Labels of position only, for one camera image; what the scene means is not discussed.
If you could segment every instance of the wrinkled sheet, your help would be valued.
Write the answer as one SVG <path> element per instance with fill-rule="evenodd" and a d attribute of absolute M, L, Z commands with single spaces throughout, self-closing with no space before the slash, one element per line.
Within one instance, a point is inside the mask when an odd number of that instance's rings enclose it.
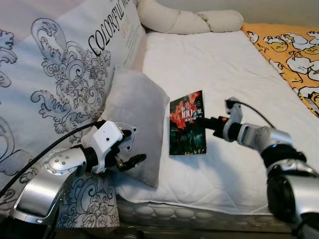
<path fill-rule="evenodd" d="M 319 169 L 319 120 L 242 31 L 176 35 L 151 32 L 143 72 L 171 100 L 203 90 L 205 116 L 226 116 L 224 100 L 251 104 L 278 129 L 288 132 L 308 163 Z M 266 125 L 242 107 L 243 122 Z M 118 175 L 124 199 L 207 209 L 229 214 L 268 214 L 266 170 L 259 154 L 206 130 L 207 154 L 169 156 L 166 109 L 159 187 L 152 189 Z"/>

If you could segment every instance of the book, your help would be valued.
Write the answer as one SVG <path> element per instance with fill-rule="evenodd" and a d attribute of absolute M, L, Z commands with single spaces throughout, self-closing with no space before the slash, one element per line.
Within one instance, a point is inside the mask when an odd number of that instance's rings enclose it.
<path fill-rule="evenodd" d="M 202 91 L 197 91 L 170 103 L 169 154 L 192 155 L 206 153 L 205 128 L 197 119 L 203 118 Z"/>

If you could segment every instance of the cream pillow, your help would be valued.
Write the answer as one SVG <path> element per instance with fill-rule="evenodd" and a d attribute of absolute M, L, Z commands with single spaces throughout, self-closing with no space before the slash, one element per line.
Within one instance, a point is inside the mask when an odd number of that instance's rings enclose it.
<path fill-rule="evenodd" d="M 210 31 L 207 23 L 195 13 L 172 9 L 155 0 L 140 0 L 138 14 L 144 26 L 162 33 L 192 34 Z"/>
<path fill-rule="evenodd" d="M 204 19 L 213 32 L 239 31 L 243 25 L 243 16 L 233 10 L 201 11 L 196 13 Z"/>

